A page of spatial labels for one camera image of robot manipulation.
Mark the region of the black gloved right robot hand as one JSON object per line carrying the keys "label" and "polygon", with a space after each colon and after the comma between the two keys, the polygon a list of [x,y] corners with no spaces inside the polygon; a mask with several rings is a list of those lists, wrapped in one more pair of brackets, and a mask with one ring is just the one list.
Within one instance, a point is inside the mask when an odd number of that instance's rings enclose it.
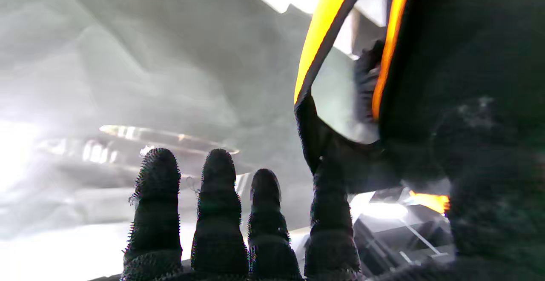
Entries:
{"label": "black gloved right robot hand", "polygon": [[[543,281],[544,157],[524,149],[514,128],[479,99],[448,112],[432,135],[436,163],[451,183],[446,217],[456,255],[366,277],[353,239],[346,178],[323,155],[313,175],[308,281]],[[132,196],[136,207],[123,281],[301,281],[281,213],[275,174],[258,170],[246,247],[230,153],[203,166],[192,264],[181,263],[181,175],[167,149],[148,151]]]}

